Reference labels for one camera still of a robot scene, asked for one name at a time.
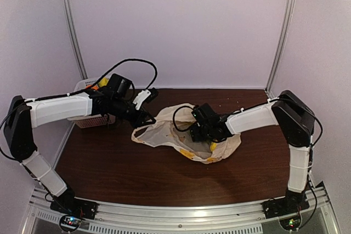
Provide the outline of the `cream printed plastic bag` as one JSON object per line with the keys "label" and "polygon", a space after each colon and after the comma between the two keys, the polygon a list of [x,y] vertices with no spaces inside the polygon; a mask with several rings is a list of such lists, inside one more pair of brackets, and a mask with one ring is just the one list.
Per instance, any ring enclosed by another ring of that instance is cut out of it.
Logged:
{"label": "cream printed plastic bag", "polygon": [[186,129],[195,122],[190,110],[193,107],[192,104],[184,103],[163,108],[155,117],[155,124],[133,130],[132,141],[150,147],[171,147],[186,158],[203,164],[228,158],[241,144],[239,134],[217,143],[217,148],[211,152],[212,142],[193,142],[189,132],[176,130],[176,127]]}

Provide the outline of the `orange toy fruit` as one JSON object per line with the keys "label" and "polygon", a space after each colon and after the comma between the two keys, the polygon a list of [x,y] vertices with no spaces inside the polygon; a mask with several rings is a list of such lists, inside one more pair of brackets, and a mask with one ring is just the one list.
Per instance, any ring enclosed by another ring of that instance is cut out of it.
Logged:
{"label": "orange toy fruit", "polygon": [[96,85],[88,85],[88,86],[86,86],[86,88],[85,88],[85,90],[98,90],[99,89],[99,87],[98,87],[98,85],[96,84]]}

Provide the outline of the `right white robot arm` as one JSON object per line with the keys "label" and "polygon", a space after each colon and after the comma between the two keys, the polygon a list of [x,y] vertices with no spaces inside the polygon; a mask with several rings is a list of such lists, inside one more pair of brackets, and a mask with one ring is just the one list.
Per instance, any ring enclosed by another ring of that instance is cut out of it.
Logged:
{"label": "right white robot arm", "polygon": [[232,113],[195,106],[190,126],[194,141],[228,142],[235,136],[252,150],[240,150],[230,169],[239,185],[239,201],[283,195],[281,208],[292,213],[303,205],[313,163],[314,112],[292,91]]}

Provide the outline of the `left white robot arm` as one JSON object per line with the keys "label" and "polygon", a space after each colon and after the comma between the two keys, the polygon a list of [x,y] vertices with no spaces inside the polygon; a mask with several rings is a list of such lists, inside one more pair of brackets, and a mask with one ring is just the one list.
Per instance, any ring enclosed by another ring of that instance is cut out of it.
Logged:
{"label": "left white robot arm", "polygon": [[64,119],[97,115],[128,121],[133,128],[155,123],[143,105],[154,100],[158,91],[147,87],[131,99],[126,99],[131,86],[131,80],[113,74],[107,84],[98,89],[86,87],[73,93],[37,99],[24,99],[20,95],[13,97],[8,115],[2,123],[10,159],[19,162],[66,214],[77,212],[78,200],[71,187],[40,154],[33,130]]}

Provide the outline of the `yellow green toy fruit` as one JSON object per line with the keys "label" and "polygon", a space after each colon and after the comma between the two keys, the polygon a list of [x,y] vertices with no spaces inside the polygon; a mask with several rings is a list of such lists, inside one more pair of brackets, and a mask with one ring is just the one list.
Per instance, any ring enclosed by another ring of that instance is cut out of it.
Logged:
{"label": "yellow green toy fruit", "polygon": [[99,82],[98,82],[98,87],[101,88],[101,87],[104,87],[108,84],[109,82],[109,79],[104,77],[103,79],[101,79]]}

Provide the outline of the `yellow toy banana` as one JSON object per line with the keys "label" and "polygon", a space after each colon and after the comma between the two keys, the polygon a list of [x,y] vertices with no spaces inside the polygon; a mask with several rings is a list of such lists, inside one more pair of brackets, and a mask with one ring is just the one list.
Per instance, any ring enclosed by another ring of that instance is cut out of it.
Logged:
{"label": "yellow toy banana", "polygon": [[215,149],[217,148],[218,144],[216,142],[212,142],[211,145],[210,145],[210,151],[211,152],[214,152]]}

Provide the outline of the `right round circuit board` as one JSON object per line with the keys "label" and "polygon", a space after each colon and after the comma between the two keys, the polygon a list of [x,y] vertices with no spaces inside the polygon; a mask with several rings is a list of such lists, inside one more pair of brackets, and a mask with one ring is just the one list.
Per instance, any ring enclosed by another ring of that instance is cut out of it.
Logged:
{"label": "right round circuit board", "polygon": [[288,216],[279,219],[279,223],[285,231],[295,231],[300,227],[302,218],[300,215]]}

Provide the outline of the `round circuit board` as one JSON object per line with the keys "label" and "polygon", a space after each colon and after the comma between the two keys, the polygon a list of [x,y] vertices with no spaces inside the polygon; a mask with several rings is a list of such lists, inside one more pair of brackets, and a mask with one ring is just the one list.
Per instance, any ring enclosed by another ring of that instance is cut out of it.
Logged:
{"label": "round circuit board", "polygon": [[279,219],[279,223],[285,231],[295,231],[300,227],[302,218],[300,215],[288,216]]}
{"label": "round circuit board", "polygon": [[72,215],[63,215],[59,219],[59,227],[65,232],[76,231],[82,223],[80,218],[76,218]]}

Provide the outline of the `left round circuit board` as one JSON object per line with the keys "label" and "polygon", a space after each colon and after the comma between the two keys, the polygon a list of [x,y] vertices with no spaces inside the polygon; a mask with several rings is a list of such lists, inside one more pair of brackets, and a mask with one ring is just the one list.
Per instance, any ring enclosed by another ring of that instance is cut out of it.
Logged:
{"label": "left round circuit board", "polygon": [[82,223],[80,218],[76,218],[72,215],[63,215],[59,219],[59,227],[65,232],[76,231]]}

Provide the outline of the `right aluminium frame post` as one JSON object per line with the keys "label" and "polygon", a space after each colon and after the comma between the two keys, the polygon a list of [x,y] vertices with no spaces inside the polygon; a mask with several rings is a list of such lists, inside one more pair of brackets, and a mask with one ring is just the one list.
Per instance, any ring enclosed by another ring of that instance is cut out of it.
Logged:
{"label": "right aluminium frame post", "polygon": [[268,81],[265,86],[265,92],[269,98],[274,97],[274,93],[272,92],[272,86],[279,69],[279,64],[280,64],[282,55],[284,53],[284,48],[285,48],[285,44],[288,36],[288,29],[293,17],[295,3],[296,3],[296,0],[286,0],[285,12],[284,12],[282,26],[279,34],[278,44],[276,47],[274,60],[270,70]]}

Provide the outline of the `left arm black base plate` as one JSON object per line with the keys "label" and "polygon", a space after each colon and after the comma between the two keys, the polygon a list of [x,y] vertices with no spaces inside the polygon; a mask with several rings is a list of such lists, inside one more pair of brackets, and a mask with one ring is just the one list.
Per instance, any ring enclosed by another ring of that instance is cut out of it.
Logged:
{"label": "left arm black base plate", "polygon": [[79,198],[56,198],[50,205],[50,209],[56,212],[72,215],[76,218],[95,219],[98,204]]}

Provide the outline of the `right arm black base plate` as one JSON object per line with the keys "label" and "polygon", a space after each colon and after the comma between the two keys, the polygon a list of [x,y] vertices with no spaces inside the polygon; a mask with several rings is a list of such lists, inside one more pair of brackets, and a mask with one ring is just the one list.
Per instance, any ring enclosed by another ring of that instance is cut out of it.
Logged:
{"label": "right arm black base plate", "polygon": [[271,198],[262,203],[262,208],[267,219],[298,213],[299,210],[305,210],[309,207],[310,205],[307,200],[297,203],[286,197]]}

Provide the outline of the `aluminium front rail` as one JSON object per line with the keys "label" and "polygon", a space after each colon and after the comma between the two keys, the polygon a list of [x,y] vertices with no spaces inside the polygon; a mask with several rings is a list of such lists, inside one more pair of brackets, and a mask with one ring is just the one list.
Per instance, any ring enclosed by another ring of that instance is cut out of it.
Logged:
{"label": "aluminium front rail", "polygon": [[307,191],[310,205],[299,213],[267,218],[262,201],[203,207],[151,207],[99,202],[94,219],[75,233],[290,233],[287,223],[301,216],[297,233],[340,233],[326,189]]}

